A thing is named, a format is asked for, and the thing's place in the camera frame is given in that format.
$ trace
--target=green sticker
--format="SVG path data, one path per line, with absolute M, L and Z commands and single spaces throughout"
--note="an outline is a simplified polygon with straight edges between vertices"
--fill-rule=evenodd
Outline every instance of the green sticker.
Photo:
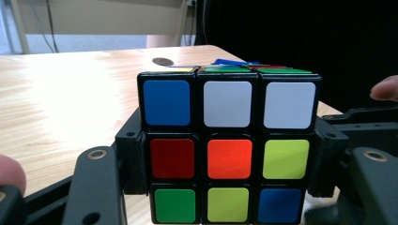
M 206 73 L 227 73 L 227 72 L 251 72 L 249 69 L 244 67 L 207 67 L 205 68 Z
M 195 192 L 191 189 L 157 189 L 156 219 L 161 223 L 193 223 Z
M 262 73 L 272 73 L 272 74 L 313 74 L 310 71 L 296 69 L 296 68 L 260 68 L 258 69 L 259 72 Z

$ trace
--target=hand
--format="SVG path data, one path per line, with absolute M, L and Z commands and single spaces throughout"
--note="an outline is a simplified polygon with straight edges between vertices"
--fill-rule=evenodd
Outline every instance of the hand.
M 0 155 L 0 187 L 15 186 L 24 195 L 26 177 L 20 163 L 10 157 Z
M 372 88 L 370 97 L 374 100 L 398 101 L 398 75 L 377 83 Z

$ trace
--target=light wood surface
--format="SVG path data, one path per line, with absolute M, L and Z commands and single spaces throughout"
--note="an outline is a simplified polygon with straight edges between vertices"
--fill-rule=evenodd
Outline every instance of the light wood surface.
M 238 60 L 214 46 L 0 56 L 0 154 L 21 163 L 25 195 L 73 174 L 86 149 L 110 145 L 138 107 L 136 76 L 176 65 Z M 320 103 L 318 115 L 338 111 Z M 151 224 L 149 199 L 127 196 L 129 224 Z

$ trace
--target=floor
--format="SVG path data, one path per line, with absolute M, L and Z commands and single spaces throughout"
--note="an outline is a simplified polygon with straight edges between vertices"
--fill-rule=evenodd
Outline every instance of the floor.
M 0 55 L 20 54 L 23 51 L 8 0 L 5 0 L 4 10 L 10 38 L 6 35 L 5 24 L 0 16 Z M 54 42 L 60 53 L 146 48 L 146 35 L 55 35 L 54 39 L 51 35 L 26 35 L 26 38 L 31 53 L 53 53 Z M 181 39 L 181 46 L 186 45 L 191 45 L 188 36 Z

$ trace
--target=cube face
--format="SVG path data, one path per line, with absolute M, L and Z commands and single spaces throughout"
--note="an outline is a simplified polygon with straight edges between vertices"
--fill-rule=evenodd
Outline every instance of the cube face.
M 245 128 L 251 123 L 253 88 L 249 82 L 206 82 L 204 121 L 209 128 Z
M 295 188 L 264 188 L 260 191 L 258 223 L 299 223 L 303 191 Z
M 209 222 L 240 222 L 249 219 L 249 190 L 244 187 L 212 187 L 207 193 Z
M 154 223 L 300 222 L 317 74 L 211 66 L 138 85 Z
M 145 120 L 150 126 L 187 126 L 191 121 L 186 81 L 145 81 Z
M 269 140 L 264 147 L 266 179 L 302 179 L 306 173 L 310 143 L 307 140 Z
M 247 179 L 252 174 L 251 140 L 211 140 L 207 143 L 210 179 Z
M 195 190 L 159 188 L 154 191 L 156 223 L 195 223 L 197 198 Z
M 193 178 L 195 147 L 190 139 L 150 141 L 152 174 L 156 178 Z
M 312 82 L 270 82 L 266 87 L 264 127 L 305 129 L 314 115 Z

